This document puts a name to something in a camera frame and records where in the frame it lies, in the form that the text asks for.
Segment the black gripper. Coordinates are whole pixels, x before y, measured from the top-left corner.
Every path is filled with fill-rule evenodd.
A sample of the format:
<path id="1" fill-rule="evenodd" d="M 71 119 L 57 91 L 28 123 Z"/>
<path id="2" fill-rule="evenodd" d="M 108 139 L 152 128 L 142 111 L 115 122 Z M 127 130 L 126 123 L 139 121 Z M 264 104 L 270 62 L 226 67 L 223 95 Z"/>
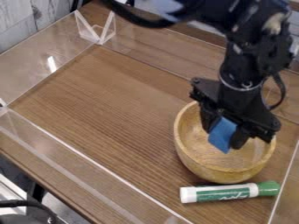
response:
<path id="1" fill-rule="evenodd" d="M 222 117 L 238 125 L 230 139 L 230 147 L 234 150 L 239 150 L 250 138 L 258 137 L 271 143 L 282 123 L 264 104 L 260 87 L 239 91 L 220 80 L 194 77 L 190 97 L 199 104 L 200 123 L 207 133 Z"/>

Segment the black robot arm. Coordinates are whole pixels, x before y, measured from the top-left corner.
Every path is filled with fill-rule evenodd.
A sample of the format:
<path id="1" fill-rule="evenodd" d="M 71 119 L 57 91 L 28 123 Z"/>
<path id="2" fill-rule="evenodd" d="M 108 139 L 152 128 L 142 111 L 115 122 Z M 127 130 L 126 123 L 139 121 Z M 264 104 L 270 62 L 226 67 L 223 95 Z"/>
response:
<path id="1" fill-rule="evenodd" d="M 227 39 L 226 57 L 216 80 L 191 79 L 191 98 L 199 103 L 202 128 L 222 152 L 238 150 L 248 139 L 270 143 L 280 122 L 262 96 L 274 80 L 286 97 L 280 71 L 295 57 L 290 32 L 290 0 L 151 0 L 160 10 L 156 20 L 138 16 L 118 0 L 100 2 L 128 22 L 160 29 L 202 22 Z"/>

